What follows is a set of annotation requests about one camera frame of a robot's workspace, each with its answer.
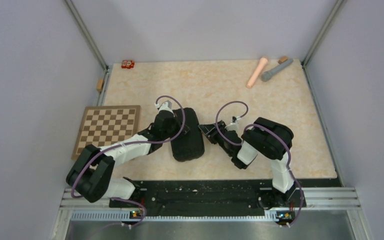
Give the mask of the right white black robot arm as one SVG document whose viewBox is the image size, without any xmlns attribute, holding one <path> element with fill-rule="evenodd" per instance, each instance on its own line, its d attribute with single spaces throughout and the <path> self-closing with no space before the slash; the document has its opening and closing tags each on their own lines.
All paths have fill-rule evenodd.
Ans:
<svg viewBox="0 0 384 240">
<path fill-rule="evenodd" d="M 304 207 L 304 192 L 290 168 L 294 138 L 290 128 L 262 117 L 247 125 L 242 135 L 229 130 L 222 120 L 200 124 L 198 128 L 212 144 L 224 150 L 238 169 L 246 169 L 259 155 L 271 161 L 271 188 L 256 194 L 260 208 Z"/>
</svg>

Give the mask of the black plastic tool case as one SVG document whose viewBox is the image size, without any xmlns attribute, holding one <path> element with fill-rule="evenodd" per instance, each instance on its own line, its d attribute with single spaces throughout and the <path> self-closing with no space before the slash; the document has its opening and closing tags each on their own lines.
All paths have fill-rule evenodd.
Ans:
<svg viewBox="0 0 384 240">
<path fill-rule="evenodd" d="M 199 120 L 196 112 L 185 107 L 185 126 L 176 139 L 170 142 L 172 155 L 178 162 L 186 162 L 200 158 L 205 153 L 205 145 L 201 130 L 199 129 Z"/>
</svg>

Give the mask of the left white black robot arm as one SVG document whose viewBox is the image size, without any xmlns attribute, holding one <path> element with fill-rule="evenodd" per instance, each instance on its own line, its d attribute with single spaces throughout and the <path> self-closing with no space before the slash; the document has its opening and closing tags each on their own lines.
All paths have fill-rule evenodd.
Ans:
<svg viewBox="0 0 384 240">
<path fill-rule="evenodd" d="M 102 147 L 87 145 L 66 176 L 71 197 L 90 203 L 119 198 L 129 207 L 136 206 L 141 198 L 138 186 L 125 177 L 113 179 L 114 168 L 150 155 L 187 132 L 186 116 L 182 108 L 160 110 L 154 122 L 129 139 Z"/>
</svg>

